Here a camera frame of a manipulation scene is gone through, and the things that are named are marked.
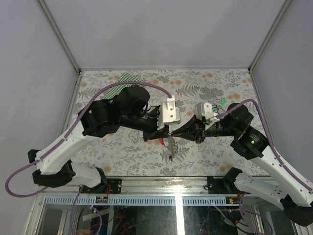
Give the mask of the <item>red handled carabiner keyring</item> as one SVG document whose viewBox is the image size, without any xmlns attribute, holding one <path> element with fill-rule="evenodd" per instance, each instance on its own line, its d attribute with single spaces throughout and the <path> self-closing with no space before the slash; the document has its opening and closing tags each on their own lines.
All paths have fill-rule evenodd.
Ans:
<svg viewBox="0 0 313 235">
<path fill-rule="evenodd" d="M 168 151 L 170 151 L 171 153 L 175 152 L 176 144 L 175 140 L 172 137 L 159 138 L 158 140 L 162 146 L 165 146 L 167 148 Z"/>
</svg>

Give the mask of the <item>silver keys bunch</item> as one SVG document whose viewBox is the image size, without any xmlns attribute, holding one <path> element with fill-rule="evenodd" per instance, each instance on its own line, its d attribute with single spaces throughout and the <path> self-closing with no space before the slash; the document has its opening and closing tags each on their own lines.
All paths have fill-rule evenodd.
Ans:
<svg viewBox="0 0 313 235">
<path fill-rule="evenodd" d="M 172 163 L 174 157 L 178 153 L 178 144 L 177 141 L 173 137 L 167 138 L 167 144 L 166 144 L 167 149 L 170 151 L 170 155 L 168 157 L 169 161 Z"/>
</svg>

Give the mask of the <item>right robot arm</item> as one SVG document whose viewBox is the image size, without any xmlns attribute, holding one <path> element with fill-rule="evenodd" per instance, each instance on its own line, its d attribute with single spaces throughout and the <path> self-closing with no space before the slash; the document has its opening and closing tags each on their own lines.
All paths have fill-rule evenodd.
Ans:
<svg viewBox="0 0 313 235">
<path fill-rule="evenodd" d="M 208 103 L 197 105 L 197 113 L 173 131 L 179 137 L 202 143 L 208 137 L 233 137 L 230 146 L 246 160 L 261 167 L 276 183 L 254 179 L 235 167 L 223 177 L 228 193 L 236 190 L 258 196 L 283 211 L 292 222 L 306 227 L 313 223 L 313 184 L 276 150 L 268 129 L 263 133 L 251 126 L 254 116 L 241 103 L 232 103 L 226 112 L 205 111 Z"/>
</svg>

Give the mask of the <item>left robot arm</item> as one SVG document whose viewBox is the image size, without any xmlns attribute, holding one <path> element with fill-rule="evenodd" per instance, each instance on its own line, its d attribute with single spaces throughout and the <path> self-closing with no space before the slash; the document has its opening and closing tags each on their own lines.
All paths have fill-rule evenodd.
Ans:
<svg viewBox="0 0 313 235">
<path fill-rule="evenodd" d="M 111 99 L 93 101 L 87 111 L 80 111 L 77 125 L 67 129 L 49 147 L 30 150 L 28 158 L 36 164 L 33 182 L 58 188 L 69 183 L 83 185 L 87 192 L 102 193 L 108 183 L 101 168 L 90 168 L 72 162 L 71 158 L 94 141 L 116 133 L 119 127 L 139 130 L 143 139 L 167 137 L 168 128 L 158 129 L 159 111 L 148 111 L 148 91 L 138 85 L 125 87 Z"/>
</svg>

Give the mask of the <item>green key tag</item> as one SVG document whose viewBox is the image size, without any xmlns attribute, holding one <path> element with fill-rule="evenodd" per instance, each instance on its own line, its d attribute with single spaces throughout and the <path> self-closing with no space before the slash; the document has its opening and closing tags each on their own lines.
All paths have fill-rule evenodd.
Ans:
<svg viewBox="0 0 313 235">
<path fill-rule="evenodd" d="M 220 101 L 220 104 L 221 104 L 221 105 L 224 105 L 225 103 L 226 103 L 226 99 L 225 99 L 225 98 L 222 98 L 221 101 Z"/>
</svg>

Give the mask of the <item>green white striped cloth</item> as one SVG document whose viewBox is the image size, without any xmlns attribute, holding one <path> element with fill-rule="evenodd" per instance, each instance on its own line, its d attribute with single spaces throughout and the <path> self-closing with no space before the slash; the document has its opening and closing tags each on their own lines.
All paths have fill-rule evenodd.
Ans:
<svg viewBox="0 0 313 235">
<path fill-rule="evenodd" d="M 129 73 L 123 73 L 120 78 L 116 81 L 117 83 L 121 83 L 124 81 L 140 81 L 140 82 L 144 82 L 144 80 L 137 78 L 133 75 L 130 75 Z M 130 87 L 132 86 L 132 84 L 124 84 L 124 85 L 119 85 L 119 86 L 114 86 L 110 89 L 108 89 L 107 91 L 105 91 L 102 96 L 100 96 L 100 99 L 105 99 L 105 100 L 109 100 L 114 98 L 116 95 L 118 95 L 123 88 L 126 87 Z"/>
</svg>

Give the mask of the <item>aluminium front rail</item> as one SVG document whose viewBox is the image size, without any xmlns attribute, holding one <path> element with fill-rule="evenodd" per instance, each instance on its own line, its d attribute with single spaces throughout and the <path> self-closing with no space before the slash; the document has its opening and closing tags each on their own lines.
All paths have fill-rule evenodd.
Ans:
<svg viewBox="0 0 313 235">
<path fill-rule="evenodd" d="M 153 176 L 124 176 L 108 177 L 111 181 L 109 193 L 104 189 L 95 193 L 84 189 L 81 195 L 92 196 L 170 196 L 176 193 L 182 195 L 222 195 L 237 194 L 233 184 L 225 184 L 218 176 L 182 176 L 182 177 L 153 177 Z"/>
</svg>

